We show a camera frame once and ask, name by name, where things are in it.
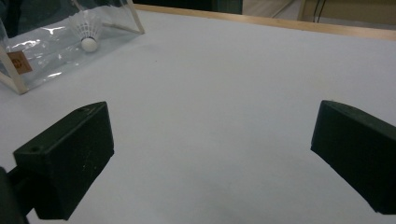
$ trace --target white table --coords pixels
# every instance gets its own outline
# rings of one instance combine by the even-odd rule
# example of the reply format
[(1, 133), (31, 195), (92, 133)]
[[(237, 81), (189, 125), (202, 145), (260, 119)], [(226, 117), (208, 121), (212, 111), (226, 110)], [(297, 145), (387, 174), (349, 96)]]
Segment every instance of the white table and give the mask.
[[(19, 96), (0, 164), (107, 101), (116, 154), (68, 223), (395, 223), (310, 151), (321, 100), (396, 124), (396, 43), (140, 11), (147, 33)], [(35, 212), (32, 224), (41, 221)]]

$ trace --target wooden table edge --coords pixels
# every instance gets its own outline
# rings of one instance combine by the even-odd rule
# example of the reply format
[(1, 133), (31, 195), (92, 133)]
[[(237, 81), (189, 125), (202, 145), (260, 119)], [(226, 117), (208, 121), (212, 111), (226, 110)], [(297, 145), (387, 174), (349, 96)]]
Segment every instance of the wooden table edge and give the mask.
[(396, 40), (396, 31), (393, 30), (313, 23), (307, 21), (287, 21), (281, 19), (235, 15), (235, 14), (210, 12), (210, 11), (199, 11), (199, 10), (174, 8), (174, 7), (155, 7), (155, 6), (147, 6), (140, 4), (135, 4), (135, 7), (138, 10), (159, 12), (166, 14), (193, 16), (193, 17), (201, 17), (201, 18), (209, 18), (209, 19), (217, 19), (217, 20), (226, 20), (226, 21), (239, 21), (244, 23), (275, 26), (281, 28), (333, 34), (333, 35), (351, 35), (351, 36), (374, 38), (374, 39), (384, 39), (384, 40), (393, 40), (393, 41)]

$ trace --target shuttlecock cork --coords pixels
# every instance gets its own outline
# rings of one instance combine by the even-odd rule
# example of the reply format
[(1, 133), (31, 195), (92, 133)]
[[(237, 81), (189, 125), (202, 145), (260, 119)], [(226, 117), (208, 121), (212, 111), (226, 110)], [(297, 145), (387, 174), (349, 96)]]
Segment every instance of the shuttlecock cork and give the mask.
[(99, 35), (102, 32), (102, 20), (88, 10), (80, 11), (69, 17), (72, 32), (81, 40), (81, 47), (86, 52), (94, 52), (98, 48)]

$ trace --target white shuttlecock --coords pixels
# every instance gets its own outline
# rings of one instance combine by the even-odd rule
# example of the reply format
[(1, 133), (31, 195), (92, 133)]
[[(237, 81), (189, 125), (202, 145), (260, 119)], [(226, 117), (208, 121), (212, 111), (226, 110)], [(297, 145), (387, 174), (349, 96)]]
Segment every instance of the white shuttlecock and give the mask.
[(80, 11), (69, 17), (72, 32), (81, 40), (82, 48), (94, 52), (98, 48), (99, 35), (102, 32), (102, 20), (95, 13)]

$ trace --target brown tag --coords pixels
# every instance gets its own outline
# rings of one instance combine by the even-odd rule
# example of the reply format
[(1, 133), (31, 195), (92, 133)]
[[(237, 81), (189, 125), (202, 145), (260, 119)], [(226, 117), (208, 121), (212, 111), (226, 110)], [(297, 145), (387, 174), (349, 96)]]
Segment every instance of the brown tag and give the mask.
[(32, 72), (32, 67), (21, 50), (7, 54), (20, 75), (23, 73)]

